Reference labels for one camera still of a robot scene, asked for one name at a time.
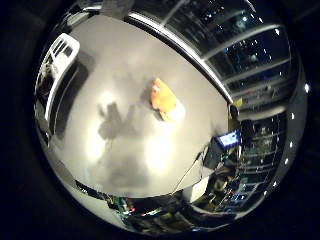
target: orange object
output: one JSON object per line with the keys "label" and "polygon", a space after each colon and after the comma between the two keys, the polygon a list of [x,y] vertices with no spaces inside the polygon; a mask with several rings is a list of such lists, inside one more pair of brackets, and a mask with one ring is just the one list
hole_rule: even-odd
{"label": "orange object", "polygon": [[159,110],[161,115],[167,115],[176,108],[177,98],[171,89],[157,78],[153,82],[151,91],[151,103],[155,110]]}

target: computer monitor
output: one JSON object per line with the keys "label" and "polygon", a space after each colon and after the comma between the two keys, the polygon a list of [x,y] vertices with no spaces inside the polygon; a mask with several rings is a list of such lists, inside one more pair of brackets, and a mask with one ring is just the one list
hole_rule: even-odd
{"label": "computer monitor", "polygon": [[215,139],[220,147],[222,147],[224,150],[228,150],[241,144],[240,129],[226,133],[222,136],[218,136]]}

